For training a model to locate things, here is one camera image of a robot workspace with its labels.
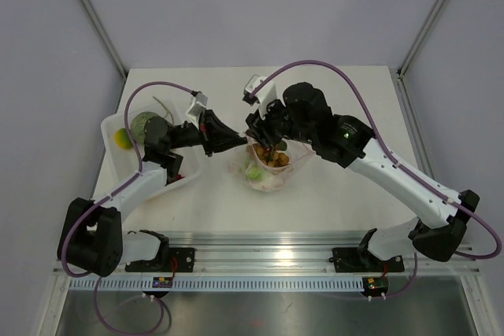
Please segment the brown longan bunch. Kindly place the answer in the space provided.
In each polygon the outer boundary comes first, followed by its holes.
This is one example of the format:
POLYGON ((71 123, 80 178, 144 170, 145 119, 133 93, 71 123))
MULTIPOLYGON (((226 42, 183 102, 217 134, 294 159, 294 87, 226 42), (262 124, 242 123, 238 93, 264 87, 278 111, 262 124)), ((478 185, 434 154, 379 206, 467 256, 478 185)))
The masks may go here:
POLYGON ((280 141, 273 148, 265 148, 259 143, 252 144, 253 151, 260 162, 271 168, 287 167, 291 159, 287 155, 287 143, 280 141))

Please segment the clear zip top bag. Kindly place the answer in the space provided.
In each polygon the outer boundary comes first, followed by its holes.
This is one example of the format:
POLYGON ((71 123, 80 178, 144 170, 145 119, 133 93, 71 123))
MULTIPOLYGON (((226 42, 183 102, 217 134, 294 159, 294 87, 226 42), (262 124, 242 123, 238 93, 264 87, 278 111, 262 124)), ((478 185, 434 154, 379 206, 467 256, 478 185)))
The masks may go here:
POLYGON ((243 185, 261 192, 282 189, 314 152, 304 143, 280 141, 267 149, 247 136, 247 144, 237 147, 228 159, 227 167, 243 185))

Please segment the green lettuce head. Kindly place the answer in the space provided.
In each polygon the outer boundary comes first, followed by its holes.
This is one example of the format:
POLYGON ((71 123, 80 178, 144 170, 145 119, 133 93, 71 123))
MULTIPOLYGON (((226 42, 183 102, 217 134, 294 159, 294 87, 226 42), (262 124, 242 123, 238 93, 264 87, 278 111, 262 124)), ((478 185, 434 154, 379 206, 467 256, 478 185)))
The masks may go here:
POLYGON ((247 157, 243 161, 243 166, 240 168, 240 172, 244 175, 246 180, 249 181, 261 181, 263 180, 264 171, 260 167, 255 159, 247 157))

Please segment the white cauliflower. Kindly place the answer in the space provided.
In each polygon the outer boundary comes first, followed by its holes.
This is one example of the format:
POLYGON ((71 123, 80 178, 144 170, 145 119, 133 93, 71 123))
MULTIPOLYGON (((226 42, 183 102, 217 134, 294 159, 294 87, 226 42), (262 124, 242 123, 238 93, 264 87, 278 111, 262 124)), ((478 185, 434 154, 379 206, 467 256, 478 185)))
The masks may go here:
POLYGON ((240 172, 240 168, 243 166, 243 161, 231 161, 228 164, 228 169, 235 179, 241 182, 243 185, 248 186, 251 189, 262 191, 262 192, 273 192, 280 190, 285 186, 284 180, 279 175, 273 175, 270 171, 265 168, 263 180, 261 181, 249 181, 246 180, 244 175, 240 172))

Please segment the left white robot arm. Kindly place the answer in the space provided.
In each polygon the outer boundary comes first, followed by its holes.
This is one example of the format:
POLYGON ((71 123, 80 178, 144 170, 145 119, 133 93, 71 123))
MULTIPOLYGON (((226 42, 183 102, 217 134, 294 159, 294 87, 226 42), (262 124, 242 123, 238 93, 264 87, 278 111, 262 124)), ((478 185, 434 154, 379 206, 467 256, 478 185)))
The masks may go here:
POLYGON ((124 234, 122 218, 176 181, 183 161, 177 149, 201 146, 212 156, 247 143, 246 137, 223 124, 211 110, 204 111, 196 124, 172 125, 154 116, 143 130, 140 169, 103 198, 76 198, 69 205, 57 257, 73 278, 106 277, 120 264, 147 271, 174 268, 168 237, 148 230, 124 234))

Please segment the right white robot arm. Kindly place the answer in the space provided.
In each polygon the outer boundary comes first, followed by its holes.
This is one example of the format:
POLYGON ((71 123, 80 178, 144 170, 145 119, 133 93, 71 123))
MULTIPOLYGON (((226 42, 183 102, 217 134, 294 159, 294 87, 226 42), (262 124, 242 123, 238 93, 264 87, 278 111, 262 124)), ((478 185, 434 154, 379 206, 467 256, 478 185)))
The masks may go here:
POLYGON ((267 147, 283 139, 308 144, 322 159, 372 180, 415 214, 408 222, 367 232, 357 252, 364 269, 375 270, 407 253, 439 262, 455 254, 469 221, 458 206, 476 206, 476 194, 446 188, 387 153, 372 128, 354 116, 334 114, 323 92, 311 84, 296 83, 281 99, 271 83, 253 94, 260 84, 257 80, 244 90, 243 100, 258 106, 246 119, 250 136, 267 147))

